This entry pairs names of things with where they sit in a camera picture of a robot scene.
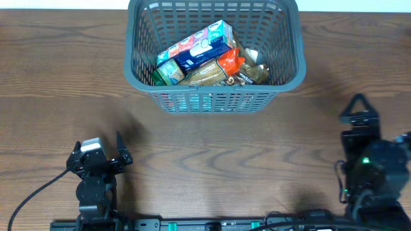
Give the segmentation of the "green lid spice jar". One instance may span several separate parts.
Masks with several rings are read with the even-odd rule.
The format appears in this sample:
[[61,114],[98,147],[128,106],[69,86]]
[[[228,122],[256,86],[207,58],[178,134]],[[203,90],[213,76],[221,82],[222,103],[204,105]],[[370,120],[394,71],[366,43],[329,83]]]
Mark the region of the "green lid spice jar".
[[181,71],[177,62],[170,59],[154,70],[151,78],[156,86],[172,86],[182,81],[185,74]]

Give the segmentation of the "dried mushroom pouch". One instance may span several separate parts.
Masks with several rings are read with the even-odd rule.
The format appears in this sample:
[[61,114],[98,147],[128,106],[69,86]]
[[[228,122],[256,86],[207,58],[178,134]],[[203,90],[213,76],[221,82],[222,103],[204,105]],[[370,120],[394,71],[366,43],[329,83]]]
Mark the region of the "dried mushroom pouch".
[[245,52],[254,64],[263,64],[264,63],[263,55],[259,51],[246,48]]

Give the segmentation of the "spaghetti pack orange ends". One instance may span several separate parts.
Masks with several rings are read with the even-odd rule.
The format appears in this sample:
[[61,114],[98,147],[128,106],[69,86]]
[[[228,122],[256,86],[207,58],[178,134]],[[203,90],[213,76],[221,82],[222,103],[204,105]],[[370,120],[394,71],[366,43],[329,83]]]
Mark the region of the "spaghetti pack orange ends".
[[239,56],[239,53],[238,47],[226,51],[218,58],[214,58],[190,72],[178,85],[212,86],[225,80],[238,73],[244,64],[245,58]]

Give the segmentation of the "Kleenex tissue multipack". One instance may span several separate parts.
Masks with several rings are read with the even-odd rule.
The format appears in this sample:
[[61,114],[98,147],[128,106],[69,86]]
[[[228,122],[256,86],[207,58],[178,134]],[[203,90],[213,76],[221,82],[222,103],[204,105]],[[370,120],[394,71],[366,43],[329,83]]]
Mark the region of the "Kleenex tissue multipack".
[[219,20],[159,53],[157,67],[173,59],[188,72],[232,49],[233,43],[232,26]]

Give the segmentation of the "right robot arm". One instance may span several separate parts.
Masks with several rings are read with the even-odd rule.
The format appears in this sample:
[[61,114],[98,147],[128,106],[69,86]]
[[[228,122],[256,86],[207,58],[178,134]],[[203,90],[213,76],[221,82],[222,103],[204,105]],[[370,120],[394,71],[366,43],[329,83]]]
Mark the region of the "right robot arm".
[[410,133],[382,139],[380,116],[363,94],[356,94],[340,114],[351,128],[341,133],[345,160],[340,180],[345,203],[341,230],[410,230],[410,218],[399,202],[410,180]]

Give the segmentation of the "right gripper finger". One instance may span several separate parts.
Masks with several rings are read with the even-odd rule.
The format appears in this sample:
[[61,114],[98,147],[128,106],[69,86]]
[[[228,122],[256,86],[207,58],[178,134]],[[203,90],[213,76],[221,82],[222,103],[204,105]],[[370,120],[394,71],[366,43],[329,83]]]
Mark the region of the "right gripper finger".
[[352,97],[348,105],[341,112],[340,117],[350,117],[352,115],[353,108],[356,105],[356,102],[358,101],[359,97],[360,97],[360,94],[355,94]]
[[360,100],[362,101],[362,104],[364,106],[365,111],[368,111],[369,113],[377,113],[378,111],[373,107],[373,105],[370,103],[368,98],[366,97],[365,94],[360,94]]

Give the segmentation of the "white teal small packet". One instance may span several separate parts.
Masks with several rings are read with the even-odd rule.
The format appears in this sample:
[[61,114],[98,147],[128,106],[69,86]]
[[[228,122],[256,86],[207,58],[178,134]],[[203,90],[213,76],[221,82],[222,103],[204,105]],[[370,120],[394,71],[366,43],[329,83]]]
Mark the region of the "white teal small packet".
[[180,93],[175,95],[175,106],[179,112],[211,112],[212,94]]

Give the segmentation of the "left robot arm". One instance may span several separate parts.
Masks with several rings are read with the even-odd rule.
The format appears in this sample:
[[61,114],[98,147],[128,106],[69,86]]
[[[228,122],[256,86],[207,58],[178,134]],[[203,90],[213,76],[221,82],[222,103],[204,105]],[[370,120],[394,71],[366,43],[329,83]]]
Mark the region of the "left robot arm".
[[77,230],[132,230],[132,222],[118,212],[116,175],[125,172],[133,158],[121,134],[116,133],[116,158],[108,159],[105,145],[97,137],[77,142],[66,168],[81,178],[76,188],[80,215]]

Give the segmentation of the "Nescafe Gold coffee bag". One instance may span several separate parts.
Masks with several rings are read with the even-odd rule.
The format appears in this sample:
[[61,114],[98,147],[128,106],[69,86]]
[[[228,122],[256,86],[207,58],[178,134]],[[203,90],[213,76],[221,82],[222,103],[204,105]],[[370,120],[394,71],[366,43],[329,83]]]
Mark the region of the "Nescafe Gold coffee bag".
[[267,64],[254,64],[240,43],[237,33],[233,33],[234,46],[240,49],[239,56],[245,58],[240,70],[224,80],[224,84],[233,85],[262,85],[268,81],[269,68]]

